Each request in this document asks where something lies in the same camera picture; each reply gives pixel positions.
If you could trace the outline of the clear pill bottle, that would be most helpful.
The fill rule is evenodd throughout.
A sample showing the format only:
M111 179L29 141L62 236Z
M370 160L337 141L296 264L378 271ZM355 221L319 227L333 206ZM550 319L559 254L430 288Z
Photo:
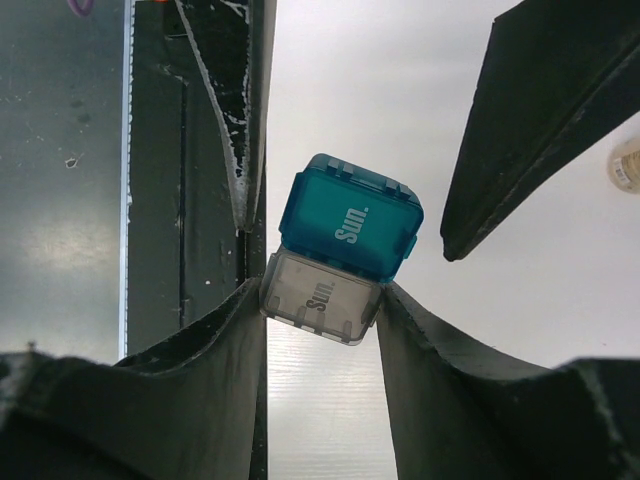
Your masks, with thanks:
M607 160L607 174L612 184L629 194L639 194L639 137L635 136L618 144Z

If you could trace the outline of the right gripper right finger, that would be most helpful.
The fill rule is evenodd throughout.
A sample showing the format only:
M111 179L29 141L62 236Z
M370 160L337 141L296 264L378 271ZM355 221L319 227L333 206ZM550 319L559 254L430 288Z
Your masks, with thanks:
M402 479L635 479L639 363L547 369L504 354L386 287L378 321Z

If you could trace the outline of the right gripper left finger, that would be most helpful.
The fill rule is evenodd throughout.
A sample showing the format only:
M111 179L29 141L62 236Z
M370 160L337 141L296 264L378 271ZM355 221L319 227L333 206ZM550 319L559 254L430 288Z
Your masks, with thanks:
M115 365L3 354L2 477L265 478L258 287Z

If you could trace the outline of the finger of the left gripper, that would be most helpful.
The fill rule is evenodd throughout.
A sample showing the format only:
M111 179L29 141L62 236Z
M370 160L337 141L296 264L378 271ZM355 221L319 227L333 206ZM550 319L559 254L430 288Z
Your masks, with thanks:
M637 2L527 0L498 16L443 211L444 257L466 257L638 110Z

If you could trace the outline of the teal pill box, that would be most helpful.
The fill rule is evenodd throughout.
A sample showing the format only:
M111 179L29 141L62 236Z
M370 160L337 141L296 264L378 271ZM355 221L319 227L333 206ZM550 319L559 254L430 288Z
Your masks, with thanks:
M319 153L295 175L279 232L290 251L388 283L409 257L423 220L408 186Z

